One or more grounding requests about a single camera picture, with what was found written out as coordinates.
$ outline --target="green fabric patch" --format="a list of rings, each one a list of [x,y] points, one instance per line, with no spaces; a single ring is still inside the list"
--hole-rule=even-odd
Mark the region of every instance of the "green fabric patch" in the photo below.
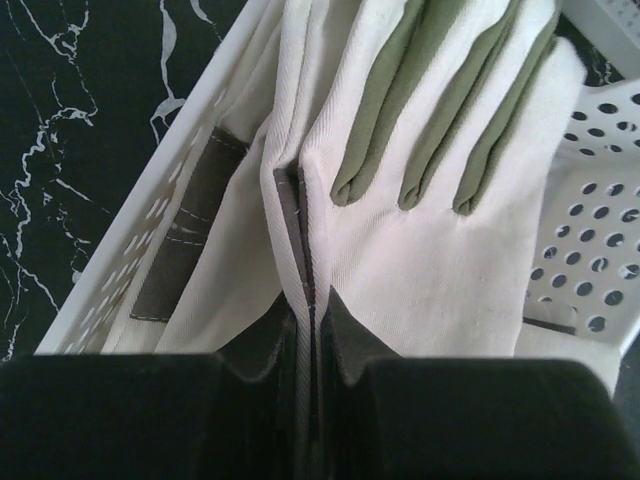
[[[560,7],[556,4],[553,17],[536,38],[513,85],[473,148],[453,200],[453,210],[456,213],[460,215],[472,213],[487,189],[500,153],[511,139],[519,117],[518,113],[535,84],[537,72],[555,45],[553,31],[559,17]]]
[[[404,7],[404,14],[397,27],[376,57],[362,94],[353,127],[349,134],[345,150],[345,161],[331,190],[331,198],[336,205],[348,202],[348,182],[362,168],[371,143],[376,120],[380,115],[393,79],[398,72],[405,52],[409,46],[416,24],[422,15],[424,0],[409,0]]]
[[[449,144],[482,91],[498,54],[506,43],[520,2],[512,0],[502,18],[474,42],[460,70],[438,101],[421,140],[407,164],[398,204],[409,210],[422,199],[429,181],[443,158],[441,144]]]
[[[466,3],[464,0],[426,0],[421,10],[422,15],[419,15],[420,10],[416,13],[415,4],[407,4],[405,14],[399,26],[396,27],[397,37],[393,38],[393,42],[390,37],[376,58],[371,75],[367,79],[365,91],[368,94],[363,97],[363,102],[379,102],[376,96],[379,95],[382,98],[383,95],[379,90],[375,90],[377,88],[375,85],[384,87],[388,85],[391,77],[392,83],[388,87],[381,106],[361,106],[358,110],[356,124],[358,128],[363,129],[365,135],[368,132],[365,125],[370,126],[375,120],[375,126],[373,132],[368,135],[371,139],[368,145],[366,137],[365,141],[351,138],[363,132],[354,130],[350,134],[347,151],[331,191],[331,198],[336,205],[346,206],[355,202],[371,185],[400,112]],[[419,17],[417,22],[411,15]],[[404,37],[407,31],[412,31],[411,25],[414,22],[417,23],[415,31],[394,76],[393,71],[384,69],[384,65],[397,64],[398,60],[394,55],[402,55],[399,46],[402,42],[406,42]],[[379,114],[375,119],[365,119],[359,118],[361,112],[365,115],[375,115],[377,112]]]

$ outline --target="stitching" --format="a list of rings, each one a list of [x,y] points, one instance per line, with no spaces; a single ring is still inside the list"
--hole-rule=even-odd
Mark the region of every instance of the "stitching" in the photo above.
[[[215,134],[211,135],[211,139],[215,140],[218,143],[221,143],[222,145],[224,145],[225,147],[228,147],[232,150],[236,150],[239,153],[245,153],[246,149],[243,149],[242,147],[239,147],[238,145],[233,145],[231,143],[225,142],[224,140],[222,140],[221,138],[217,137]]]
[[[207,223],[213,223],[213,220],[209,220],[208,218],[203,218],[203,217],[199,217],[197,215],[194,215],[193,213],[191,213],[190,211],[180,207],[180,211],[186,213],[187,215],[189,215],[190,217],[193,217],[197,220],[202,220],[203,222],[207,222]]]
[[[176,242],[176,243],[184,243],[185,245],[194,245],[196,247],[202,247],[204,245],[204,243],[201,242],[187,242],[185,240],[180,240],[178,238],[173,238],[173,237],[164,237],[165,240],[169,240],[171,242]]]
[[[134,313],[130,313],[129,316],[135,320],[160,320],[163,322],[170,320],[170,317],[143,317],[142,315],[136,315]]]

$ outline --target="perforated basket wall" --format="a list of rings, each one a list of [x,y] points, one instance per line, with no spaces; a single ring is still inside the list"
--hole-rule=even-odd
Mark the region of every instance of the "perforated basket wall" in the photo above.
[[[555,159],[529,301],[625,352],[640,328],[640,82],[585,87]]]

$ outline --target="white marble vein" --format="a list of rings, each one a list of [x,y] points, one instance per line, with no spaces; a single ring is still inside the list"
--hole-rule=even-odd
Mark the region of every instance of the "white marble vein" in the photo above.
[[[156,143],[160,143],[161,135],[155,122],[160,121],[166,128],[169,128],[167,117],[176,110],[179,110],[185,102],[184,98],[176,98],[173,90],[169,86],[169,73],[167,72],[167,61],[173,53],[173,49],[176,46],[176,40],[178,38],[176,25],[173,23],[173,20],[165,7],[164,0],[160,0],[160,11],[162,12],[162,53],[160,55],[160,72],[162,74],[162,83],[167,91],[167,98],[160,102],[156,111],[149,120],[151,128],[153,129],[153,134],[156,138]]]
[[[218,26],[202,10],[202,7],[200,7],[200,0],[190,0],[190,1],[191,1],[191,8],[193,9],[194,13],[198,16],[198,18],[210,24],[211,27],[213,28],[213,33],[216,34],[216,37],[218,37],[219,41],[222,41],[222,37],[218,32]]]
[[[56,312],[59,311],[58,302],[56,301],[56,299],[54,299],[50,289],[40,280],[39,276],[36,273],[28,270],[22,264],[22,256],[25,250],[23,237],[26,229],[32,222],[33,211],[34,209],[46,207],[53,200],[53,196],[45,192],[44,189],[40,187],[42,190],[42,196],[40,197],[42,198],[42,204],[29,204],[27,197],[31,198],[31,196],[27,196],[25,195],[25,193],[29,191],[29,189],[34,187],[34,185],[32,184],[33,178],[30,171],[30,164],[31,162],[38,160],[38,155],[42,155],[45,153],[48,154],[52,159],[56,159],[56,154],[52,148],[52,144],[58,143],[58,131],[56,125],[59,122],[81,121],[88,127],[92,127],[93,122],[91,121],[91,118],[98,113],[98,106],[95,102],[95,99],[91,95],[91,92],[89,92],[86,87],[84,76],[82,75],[77,61],[78,37],[89,24],[89,8],[87,0],[85,0],[85,10],[82,17],[82,23],[80,24],[68,21],[66,12],[64,11],[64,6],[62,5],[62,2],[58,0],[58,4],[62,10],[63,18],[66,25],[61,31],[55,32],[53,34],[45,33],[25,0],[18,0],[18,2],[30,22],[30,24],[27,24],[28,26],[22,25],[22,28],[20,28],[16,23],[14,11],[12,10],[10,1],[5,0],[10,20],[13,23],[13,26],[20,38],[22,40],[25,40],[25,35],[28,34],[28,28],[31,27],[47,44],[51,46],[55,54],[63,57],[65,61],[70,64],[76,71],[80,87],[84,91],[86,98],[89,100],[91,107],[90,110],[85,110],[74,106],[63,105],[57,91],[57,79],[54,77],[51,83],[51,91],[58,105],[58,110],[45,117],[45,115],[43,115],[43,113],[41,112],[38,104],[36,103],[33,95],[31,94],[27,82],[21,74],[18,66],[11,57],[11,54],[5,50],[10,63],[15,70],[16,75],[20,79],[20,83],[24,88],[25,94],[27,95],[37,115],[38,127],[33,133],[33,143],[25,148],[24,153],[20,158],[20,167],[22,172],[21,177],[17,178],[14,181],[11,191],[9,191],[8,193],[0,192],[0,197],[6,203],[8,203],[8,210],[16,218],[17,221],[15,232],[13,233],[13,235],[11,235],[11,238],[8,238],[8,236],[10,235],[8,232],[0,233],[0,243],[2,247],[4,247],[5,256],[9,259],[10,263],[14,267],[11,269],[12,272],[9,274],[5,269],[2,269],[2,278],[7,284],[7,289],[11,295],[11,303],[5,314],[3,324],[4,330],[6,332],[10,332],[7,355],[1,360],[10,359],[15,351],[15,341],[20,327],[28,316],[28,310],[27,314],[25,314],[25,316],[22,317],[19,321],[10,322],[10,319],[12,316],[14,316],[12,314],[20,306],[23,299],[25,299],[24,294],[26,292],[29,292],[30,284],[35,285],[42,293],[44,293],[54,310]],[[62,162],[57,161],[55,163],[55,166],[57,175],[61,174],[63,172]],[[82,198],[83,200],[94,203],[87,195],[71,187],[59,177],[56,177],[51,181],[55,182],[63,188],[72,191],[76,196]],[[77,270],[72,267],[73,262],[79,255],[87,257],[87,252],[84,250],[83,246],[87,245],[89,242],[87,240],[78,238],[70,231],[67,226],[67,215],[67,211],[62,206],[59,206],[56,220],[61,225],[65,237],[67,237],[74,246],[75,254],[73,259],[71,260],[70,269],[73,272],[72,275],[76,275]]]

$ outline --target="black marble surface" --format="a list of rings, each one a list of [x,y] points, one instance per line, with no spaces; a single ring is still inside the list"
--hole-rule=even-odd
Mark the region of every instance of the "black marble surface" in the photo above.
[[[241,0],[0,2],[0,361],[30,354]],[[622,77],[561,22],[589,69]],[[616,404],[640,452],[640,343]]]

